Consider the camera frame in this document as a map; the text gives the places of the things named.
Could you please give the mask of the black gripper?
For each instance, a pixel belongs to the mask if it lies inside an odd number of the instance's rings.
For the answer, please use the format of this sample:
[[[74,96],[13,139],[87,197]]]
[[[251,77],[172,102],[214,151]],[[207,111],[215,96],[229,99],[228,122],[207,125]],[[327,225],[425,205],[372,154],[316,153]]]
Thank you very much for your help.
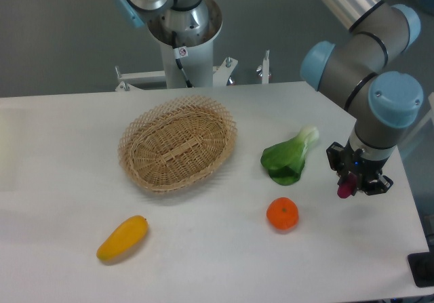
[[[337,185],[345,183],[347,178],[357,180],[355,191],[366,195],[386,193],[393,185],[392,179],[382,174],[382,167],[387,160],[371,161],[362,156],[362,149],[353,150],[349,143],[345,147],[332,143],[326,150],[330,168],[338,176]]]

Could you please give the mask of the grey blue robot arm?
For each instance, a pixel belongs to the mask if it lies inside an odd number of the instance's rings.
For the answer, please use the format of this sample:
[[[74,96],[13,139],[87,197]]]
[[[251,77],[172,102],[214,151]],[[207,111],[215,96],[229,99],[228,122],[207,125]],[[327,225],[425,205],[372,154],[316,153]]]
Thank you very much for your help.
[[[420,33],[417,13],[384,0],[322,0],[350,32],[342,47],[322,41],[300,67],[301,77],[355,120],[345,145],[326,153],[338,177],[338,196],[387,192],[382,172],[405,130],[417,117],[424,95],[413,77],[386,71]],[[212,0],[114,0],[136,27],[146,26],[158,41],[169,88],[225,86],[235,61],[212,64],[213,40],[222,18]]]

